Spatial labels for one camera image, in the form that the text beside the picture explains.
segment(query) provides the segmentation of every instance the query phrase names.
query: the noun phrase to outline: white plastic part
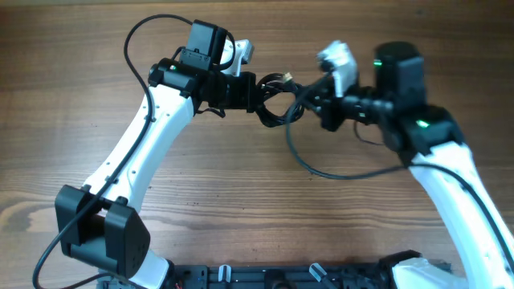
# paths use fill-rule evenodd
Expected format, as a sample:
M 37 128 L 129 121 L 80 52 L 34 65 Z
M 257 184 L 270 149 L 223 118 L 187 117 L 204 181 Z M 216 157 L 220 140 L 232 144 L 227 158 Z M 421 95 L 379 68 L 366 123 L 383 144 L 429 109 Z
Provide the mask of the white plastic part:
M 226 40 L 222 58 L 219 62 L 221 64 L 229 62 L 232 58 L 233 52 L 232 42 L 230 40 Z M 226 75 L 239 76 L 239 73 L 241 73 L 241 65 L 250 63 L 253 52 L 254 47 L 250 40 L 244 39 L 236 41 L 234 62 L 230 67 L 222 72 Z
M 471 150 L 466 145 L 448 142 L 431 149 L 432 154 L 419 153 L 414 164 L 431 163 L 448 168 L 476 191 L 499 227 L 512 252 L 514 241 L 498 210 L 483 187 Z M 461 189 L 452 176 L 432 168 L 411 167 L 410 171 L 425 188 L 441 215 L 462 259 L 470 288 L 514 288 L 512 273 L 508 273 L 505 257 L 487 219 L 473 197 Z M 401 282 L 401 276 L 394 276 Z
M 336 40 L 318 53 L 317 58 L 320 61 L 328 61 L 332 64 L 336 97 L 343 97 L 346 90 L 357 81 L 357 62 L 348 45 Z
M 464 289 L 465 278 L 443 271 L 424 258 L 410 258 L 393 267 L 394 282 L 398 289 Z
M 168 268 L 166 259 L 157 257 L 152 250 L 148 250 L 141 267 L 129 281 L 146 289 L 159 289 L 165 281 Z
M 194 115 L 191 98 L 180 96 L 177 89 L 163 85 L 149 88 L 153 97 L 154 118 L 144 139 L 132 158 L 118 175 L 118 181 L 104 193 L 103 197 L 115 201 L 126 197 L 128 206 L 141 210 L 146 190 L 166 152 L 178 133 L 191 121 Z M 120 141 L 107 160 L 84 182 L 91 186 L 91 193 L 98 193 L 106 179 L 120 164 L 137 139 L 148 113 L 146 98 Z

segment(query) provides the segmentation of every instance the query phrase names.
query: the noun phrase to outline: wooden table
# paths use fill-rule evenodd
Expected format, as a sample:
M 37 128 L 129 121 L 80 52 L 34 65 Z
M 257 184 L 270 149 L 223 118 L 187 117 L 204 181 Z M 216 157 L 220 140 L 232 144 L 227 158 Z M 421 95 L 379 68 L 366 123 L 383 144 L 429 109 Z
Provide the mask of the wooden table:
M 314 57 L 334 39 L 349 44 L 363 84 L 373 84 L 378 44 L 415 43 L 426 57 L 430 102 L 459 122 L 513 228 L 513 8 L 379 0 L 2 8 L 0 287 L 31 286 L 56 234 L 55 195 L 64 184 L 80 186 L 135 115 L 142 90 L 124 62 L 123 42 L 136 22 L 158 13 L 250 39 L 255 54 L 245 70 L 259 78 L 291 71 L 305 84 L 320 77 Z M 188 34 L 178 21 L 148 23 L 129 54 L 146 77 Z M 268 107 L 282 112 L 291 101 L 277 96 Z M 414 249 L 463 273 L 432 202 L 407 171 L 364 181 L 315 177 L 295 163 L 284 128 L 265 128 L 245 112 L 227 115 L 196 116 L 152 180 L 141 216 L 158 254 L 176 264 L 262 265 L 373 261 Z M 293 130 L 301 155 L 319 169 L 358 173 L 398 163 L 387 149 L 359 143 L 348 124 L 326 132 L 307 113 Z M 379 140 L 376 128 L 361 134 Z M 94 272 L 57 250 L 42 283 L 63 286 Z

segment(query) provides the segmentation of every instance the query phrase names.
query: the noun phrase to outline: dark wood stain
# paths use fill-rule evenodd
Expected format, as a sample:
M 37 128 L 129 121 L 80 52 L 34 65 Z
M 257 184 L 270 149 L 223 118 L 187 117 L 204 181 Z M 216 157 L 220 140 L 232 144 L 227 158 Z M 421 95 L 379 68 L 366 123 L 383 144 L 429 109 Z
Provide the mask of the dark wood stain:
M 31 286 L 34 265 L 56 233 L 55 195 L 64 184 L 80 186 L 134 117 L 142 90 L 124 62 L 123 42 L 136 22 L 158 13 L 199 18 L 250 39 L 255 55 L 245 70 L 258 77 L 290 71 L 305 84 L 320 77 L 315 55 L 334 39 L 349 44 L 361 81 L 369 85 L 375 46 L 415 43 L 426 56 L 430 102 L 459 122 L 483 182 L 514 228 L 512 2 L 3 7 L 0 287 Z M 188 33 L 175 21 L 145 24 L 129 54 L 145 77 Z M 277 96 L 268 107 L 283 112 L 291 101 Z M 380 140 L 376 128 L 362 126 L 361 134 Z M 387 149 L 355 140 L 350 125 L 323 131 L 311 113 L 294 125 L 293 136 L 308 162 L 331 173 L 398 163 Z M 141 216 L 152 248 L 176 264 L 372 261 L 414 249 L 454 263 L 462 274 L 446 228 L 408 172 L 364 181 L 320 179 L 295 163 L 283 128 L 265 128 L 245 112 L 195 117 L 157 171 Z M 57 249 L 43 269 L 43 284 L 61 287 L 94 272 Z

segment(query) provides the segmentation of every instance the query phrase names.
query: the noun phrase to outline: table top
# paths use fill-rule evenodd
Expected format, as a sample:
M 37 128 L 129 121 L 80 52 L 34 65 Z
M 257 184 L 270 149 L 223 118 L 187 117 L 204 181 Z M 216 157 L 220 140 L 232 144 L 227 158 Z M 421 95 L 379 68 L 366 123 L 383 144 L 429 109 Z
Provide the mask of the table top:
M 414 43 L 426 59 L 429 100 L 447 108 L 474 152 L 504 220 L 514 227 L 514 9 L 508 2 L 196 2 L 0 9 L 0 287 L 28 288 L 55 236 L 54 200 L 100 166 L 135 116 L 141 87 L 122 55 L 132 26 L 173 13 L 215 23 L 255 45 L 243 67 L 258 79 L 290 71 L 320 77 L 315 55 L 347 42 L 361 82 L 373 84 L 373 49 Z M 189 27 L 145 24 L 129 54 L 142 75 L 184 45 Z M 277 114 L 292 102 L 276 96 Z M 302 157 L 331 173 L 398 164 L 362 144 L 350 123 L 332 133 L 310 112 L 294 124 Z M 413 249 L 462 274 L 441 218 L 407 171 L 363 181 L 311 175 L 290 154 L 284 128 L 256 115 L 195 116 L 155 174 L 141 211 L 151 247 L 176 264 L 264 265 L 375 261 Z M 375 127 L 361 135 L 380 141 Z M 95 269 L 56 250 L 42 283 L 63 286 Z

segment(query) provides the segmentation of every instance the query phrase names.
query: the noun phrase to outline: robotic arm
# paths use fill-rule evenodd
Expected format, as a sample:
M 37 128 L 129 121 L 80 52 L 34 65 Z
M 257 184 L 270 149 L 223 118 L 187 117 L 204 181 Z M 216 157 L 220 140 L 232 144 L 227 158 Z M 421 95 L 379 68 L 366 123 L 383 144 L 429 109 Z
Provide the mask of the robotic arm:
M 218 270 L 195 267 L 200 269 L 193 282 L 186 277 L 189 269 L 174 266 L 149 249 L 150 235 L 138 215 L 146 189 L 175 137 L 201 113 L 198 108 L 205 101 L 221 117 L 224 109 L 256 112 L 268 127 L 299 119 L 304 107 L 313 110 L 329 131 L 336 131 L 344 120 L 379 126 L 386 146 L 398 154 L 432 198 L 463 260 L 467 280 L 430 265 L 414 252 L 382 259 L 378 266 L 365 270 L 364 281 L 355 281 L 355 288 L 358 284 L 359 288 L 514 288 L 512 234 L 483 187 L 457 124 L 446 110 L 426 103 L 423 59 L 414 46 L 386 43 L 378 47 L 376 87 L 363 88 L 348 47 L 334 42 L 318 55 L 325 76 L 302 87 L 289 74 L 272 75 L 270 81 L 255 84 L 255 74 L 241 72 L 241 66 L 251 60 L 253 46 L 248 40 L 227 41 L 226 37 L 221 27 L 195 21 L 187 46 L 178 51 L 180 59 L 162 59 L 153 65 L 150 93 L 106 161 L 81 189 L 65 185 L 57 195 L 60 232 L 115 173 L 145 126 L 146 97 L 150 97 L 153 118 L 136 150 L 92 209 L 71 224 L 60 240 L 65 255 L 115 277 L 99 286 L 118 280 L 116 288 L 350 288 L 355 276 L 337 275 L 330 281 L 329 276 L 341 267 L 325 270 L 317 263 L 305 270 L 259 268 L 254 277 L 248 277 L 253 271 L 241 275 L 226 265 Z M 287 116 L 274 116 L 264 101 L 284 91 L 294 92 L 296 102 Z M 297 274 L 293 277 L 289 270 Z M 319 283 L 305 285 L 300 272 L 309 276 L 309 282 Z M 249 278 L 247 283 L 234 283 L 245 278 Z

